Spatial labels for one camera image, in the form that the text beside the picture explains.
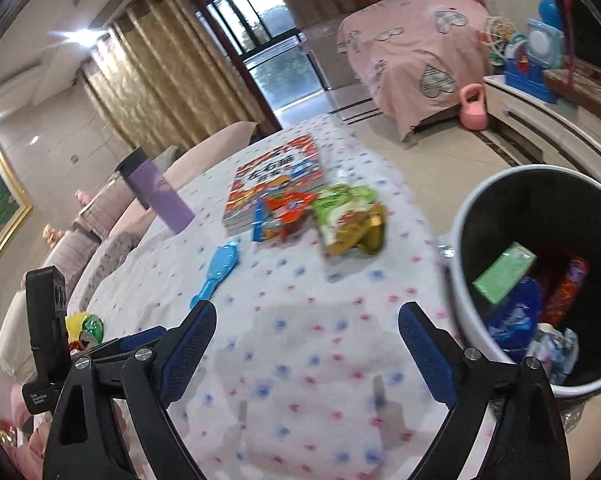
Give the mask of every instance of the floor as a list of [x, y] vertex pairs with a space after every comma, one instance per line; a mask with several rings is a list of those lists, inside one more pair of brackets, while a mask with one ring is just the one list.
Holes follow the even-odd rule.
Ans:
[[[511, 166], [537, 162], [512, 132], [475, 134], [456, 120], [422, 128], [415, 134], [416, 142], [401, 142], [395, 122], [376, 108], [362, 85], [323, 92], [278, 111], [285, 127], [325, 113], [350, 124], [366, 146], [402, 171], [438, 236], [450, 231], [469, 192], [486, 178]], [[601, 395], [584, 405], [567, 441], [571, 478], [585, 480], [601, 460]]]

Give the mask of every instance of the purple bottle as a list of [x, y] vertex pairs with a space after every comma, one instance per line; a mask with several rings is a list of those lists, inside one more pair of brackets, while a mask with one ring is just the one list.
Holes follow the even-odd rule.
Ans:
[[174, 234], [182, 232], [196, 218], [142, 148], [130, 153], [117, 170], [143, 207], [151, 207]]

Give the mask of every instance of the pink kettlebell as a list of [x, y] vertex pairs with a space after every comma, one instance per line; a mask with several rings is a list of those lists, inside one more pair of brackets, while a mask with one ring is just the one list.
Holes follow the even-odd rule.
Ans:
[[[478, 94], [476, 101], [469, 102], [469, 97]], [[465, 86], [460, 90], [460, 122], [466, 129], [475, 132], [486, 130], [489, 125], [489, 116], [485, 106], [485, 87], [479, 83]]]

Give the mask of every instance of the glass door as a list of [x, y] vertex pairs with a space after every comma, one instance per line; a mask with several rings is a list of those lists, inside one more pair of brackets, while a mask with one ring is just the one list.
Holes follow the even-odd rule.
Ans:
[[273, 110], [325, 90], [283, 0], [210, 0], [208, 9]]

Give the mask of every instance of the floral tablecloth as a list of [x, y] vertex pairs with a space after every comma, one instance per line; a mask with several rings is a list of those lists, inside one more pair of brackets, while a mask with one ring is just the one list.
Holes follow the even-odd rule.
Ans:
[[[447, 409], [405, 348], [397, 312], [415, 300], [437, 326], [455, 328], [436, 240], [401, 173], [336, 118], [261, 140], [184, 187], [196, 220], [177, 236], [154, 222], [88, 310], [103, 319], [106, 338], [179, 325], [229, 239], [221, 218], [236, 168], [306, 133], [328, 173], [344, 170], [378, 190], [390, 211], [386, 247], [374, 258], [330, 262], [311, 220], [286, 244], [234, 237], [240, 264], [212, 298], [218, 328], [168, 413], [209, 478], [405, 480]], [[462, 478], [477, 473], [492, 428], [487, 415]], [[137, 442], [132, 458], [141, 473]]]

